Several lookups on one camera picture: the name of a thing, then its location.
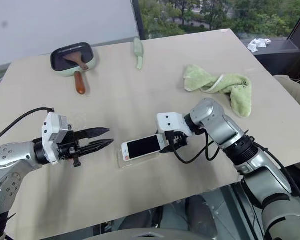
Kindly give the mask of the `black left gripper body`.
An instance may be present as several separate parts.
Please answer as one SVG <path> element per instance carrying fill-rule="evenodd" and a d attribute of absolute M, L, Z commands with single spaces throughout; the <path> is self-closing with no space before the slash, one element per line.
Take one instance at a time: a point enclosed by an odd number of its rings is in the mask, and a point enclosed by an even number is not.
<path fill-rule="evenodd" d="M 75 168 L 80 167 L 82 164 L 79 160 L 81 154 L 80 140 L 84 138 L 81 131 L 73 131 L 72 125 L 67 125 L 67 133 L 61 143 L 57 144 L 59 159 L 60 160 L 73 160 Z"/>

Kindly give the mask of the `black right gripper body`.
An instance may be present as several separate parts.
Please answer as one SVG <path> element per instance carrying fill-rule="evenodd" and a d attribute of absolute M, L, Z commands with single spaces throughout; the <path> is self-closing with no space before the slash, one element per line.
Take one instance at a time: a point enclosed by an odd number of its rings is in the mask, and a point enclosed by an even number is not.
<path fill-rule="evenodd" d="M 166 131 L 164 134 L 168 142 L 168 146 L 166 147 L 171 147 L 171 152 L 188 145 L 188 137 L 183 132 Z"/>

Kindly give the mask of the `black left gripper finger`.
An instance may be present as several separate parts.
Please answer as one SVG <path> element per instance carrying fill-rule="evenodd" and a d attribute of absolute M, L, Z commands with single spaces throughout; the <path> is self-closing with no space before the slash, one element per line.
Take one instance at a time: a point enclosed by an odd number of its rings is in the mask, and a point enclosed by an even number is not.
<path fill-rule="evenodd" d="M 107 132 L 109 132 L 110 129 L 109 128 L 105 128 L 105 127 L 94 127 L 94 128 L 88 128 L 88 129 L 84 129 L 84 130 L 80 130 L 80 131 L 76 131 L 75 132 L 75 137 L 78 140 L 82 140 L 82 139 L 92 139 L 92 138 L 96 138 L 99 137 Z"/>
<path fill-rule="evenodd" d="M 101 139 L 90 142 L 88 145 L 79 148 L 79 155 L 88 155 L 98 152 L 114 142 L 114 139 Z"/>

